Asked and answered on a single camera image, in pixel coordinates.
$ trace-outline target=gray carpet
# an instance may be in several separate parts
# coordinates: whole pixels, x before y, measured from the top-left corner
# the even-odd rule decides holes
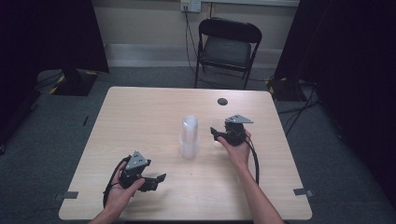
[[[38,79],[58,72],[43,72]],[[274,69],[253,69],[251,78],[261,81],[250,80],[247,89],[266,91],[262,81],[273,73]],[[242,87],[240,77],[225,78],[208,71],[203,78]],[[0,223],[68,223],[58,218],[62,202],[54,198],[68,189],[107,90],[112,86],[192,88],[193,73],[189,67],[111,68],[110,74],[97,78],[87,97],[49,95],[52,85],[40,88],[42,95],[35,110],[0,157]],[[228,89],[205,82],[199,82],[199,88]],[[308,95],[310,87],[304,91]],[[276,102],[278,111],[303,105]],[[286,125],[292,115],[281,115],[282,123]],[[381,188],[354,152],[339,140],[321,105],[301,114],[288,141],[304,186],[315,192],[309,198],[313,217],[290,223],[396,223],[396,213]]]

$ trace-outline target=chair backrest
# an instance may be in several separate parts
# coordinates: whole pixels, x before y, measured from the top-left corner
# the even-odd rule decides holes
[[[255,25],[221,18],[209,18],[201,21],[199,33],[200,37],[204,34],[248,43],[260,44],[262,41],[262,32]]]

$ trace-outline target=white wall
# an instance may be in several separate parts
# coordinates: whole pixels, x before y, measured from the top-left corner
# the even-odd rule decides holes
[[[180,3],[177,0],[93,0],[93,5],[105,44],[170,48],[183,48],[186,45],[186,18],[180,12]],[[198,24],[209,17],[210,11],[212,17],[251,22],[262,30],[262,54],[276,52],[278,57],[285,45],[296,9],[202,3],[202,12],[189,13],[188,17],[195,43],[198,43]],[[268,61],[268,58],[260,57],[259,54],[256,61],[260,62],[261,58]]]

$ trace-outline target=black folding chair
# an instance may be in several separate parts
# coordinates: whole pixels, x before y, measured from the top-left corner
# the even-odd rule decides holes
[[[197,88],[199,64],[201,64],[204,71],[205,65],[208,65],[243,72],[245,90],[261,42],[262,32],[251,23],[221,18],[201,21],[194,88]]]

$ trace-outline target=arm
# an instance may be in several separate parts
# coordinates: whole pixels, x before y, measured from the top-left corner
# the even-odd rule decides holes
[[[120,166],[119,170],[114,175],[111,184],[120,182],[120,171],[126,165],[126,161]],[[123,189],[119,184],[116,184],[111,188],[105,208],[99,213],[92,221],[91,224],[107,224],[117,221],[122,211],[128,205],[131,197],[134,197],[136,191],[142,187],[145,183],[145,179],[141,178],[136,180],[131,187]]]
[[[250,133],[248,131],[246,132],[247,136],[250,137]],[[238,174],[254,223],[283,224],[279,213],[265,196],[264,192],[262,192],[262,189],[256,184],[248,169],[248,155],[250,152],[248,144],[243,143],[240,146],[233,147],[224,138],[219,137],[218,139],[227,149],[231,163]]]

